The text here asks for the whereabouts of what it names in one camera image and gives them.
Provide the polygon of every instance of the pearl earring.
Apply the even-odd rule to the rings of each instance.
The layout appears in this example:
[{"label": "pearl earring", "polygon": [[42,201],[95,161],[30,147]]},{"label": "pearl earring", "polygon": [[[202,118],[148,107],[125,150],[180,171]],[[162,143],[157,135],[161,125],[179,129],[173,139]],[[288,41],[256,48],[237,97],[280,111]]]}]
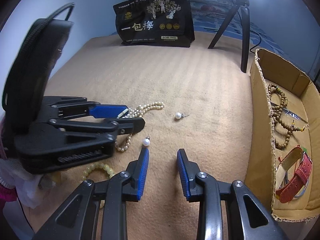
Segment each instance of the pearl earring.
[{"label": "pearl earring", "polygon": [[189,115],[190,115],[190,114],[180,114],[180,113],[178,112],[178,113],[175,114],[174,117],[179,120],[180,118],[183,118],[183,117],[186,117],[186,116],[189,116]]},{"label": "pearl earring", "polygon": [[149,135],[142,140],[142,144],[145,146],[145,147],[148,147],[150,145],[150,133]]}]

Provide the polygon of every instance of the red leather watch strap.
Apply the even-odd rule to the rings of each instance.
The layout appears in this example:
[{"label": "red leather watch strap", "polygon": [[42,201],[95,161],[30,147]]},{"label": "red leather watch strap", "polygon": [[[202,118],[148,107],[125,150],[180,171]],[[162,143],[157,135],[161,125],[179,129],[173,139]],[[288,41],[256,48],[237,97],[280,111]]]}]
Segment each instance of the red leather watch strap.
[{"label": "red leather watch strap", "polygon": [[300,163],[298,169],[295,171],[292,179],[288,184],[276,191],[276,195],[279,197],[279,201],[281,203],[287,203],[294,198],[294,196],[307,183],[311,174],[311,169],[312,162],[309,159],[308,155],[306,153],[303,153],[302,162]]}]

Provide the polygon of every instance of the tripod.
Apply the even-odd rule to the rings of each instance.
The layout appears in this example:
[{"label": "tripod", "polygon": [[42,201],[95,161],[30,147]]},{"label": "tripod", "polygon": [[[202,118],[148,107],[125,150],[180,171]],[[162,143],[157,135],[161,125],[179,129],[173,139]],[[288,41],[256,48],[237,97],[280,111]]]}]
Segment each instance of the tripod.
[{"label": "tripod", "polygon": [[247,72],[247,64],[248,64],[248,57],[249,57],[249,43],[250,43],[250,15],[249,15],[249,0],[236,0],[234,6],[228,12],[226,18],[224,19],[221,27],[219,28],[217,34],[211,41],[208,49],[212,49],[228,25],[230,24],[233,17],[236,15],[239,8],[241,9],[242,15],[242,55],[241,55],[241,71],[246,73]]}]

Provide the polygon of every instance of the black cable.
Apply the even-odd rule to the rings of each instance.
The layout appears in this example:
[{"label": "black cable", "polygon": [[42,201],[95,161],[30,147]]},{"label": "black cable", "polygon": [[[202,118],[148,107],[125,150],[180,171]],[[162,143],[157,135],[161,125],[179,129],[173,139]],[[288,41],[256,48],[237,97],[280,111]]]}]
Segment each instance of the black cable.
[{"label": "black cable", "polygon": [[26,217],[26,214],[25,214],[25,212],[24,212],[24,210],[23,210],[23,207],[22,207],[21,201],[20,201],[20,199],[19,199],[19,197],[18,197],[18,194],[17,194],[17,199],[18,199],[18,201],[19,201],[19,204],[20,204],[20,207],[21,207],[22,213],[23,213],[23,215],[24,215],[24,218],[26,219],[26,221],[27,221],[28,225],[30,226],[31,230],[32,230],[33,232],[35,232],[35,231],[33,230],[32,226],[30,225],[30,223],[29,223],[29,221],[28,221],[27,217]]},{"label": "black cable", "polygon": [[[242,27],[242,18],[241,18],[241,16],[240,16],[239,11],[237,11],[237,13],[238,13],[238,16],[239,16],[239,19],[240,19],[240,24],[241,24],[241,27]],[[255,47],[257,47],[257,46],[259,46],[259,45],[261,44],[262,38],[261,38],[260,34],[257,33],[257,32],[254,32],[254,31],[252,31],[252,30],[250,30],[250,32],[257,34],[257,35],[259,36],[259,39],[260,39],[259,43],[258,43],[257,45],[255,45],[255,46],[253,46],[253,47],[250,49],[250,52],[254,54],[255,52],[253,52],[252,49],[254,49]]]}]

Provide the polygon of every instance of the black snack bag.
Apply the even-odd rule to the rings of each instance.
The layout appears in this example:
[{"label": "black snack bag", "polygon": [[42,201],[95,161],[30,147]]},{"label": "black snack bag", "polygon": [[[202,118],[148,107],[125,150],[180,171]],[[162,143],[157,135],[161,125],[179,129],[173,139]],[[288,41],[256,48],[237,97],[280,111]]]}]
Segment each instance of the black snack bag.
[{"label": "black snack bag", "polygon": [[195,40],[190,0],[129,0],[113,9],[123,45],[189,48]]}]

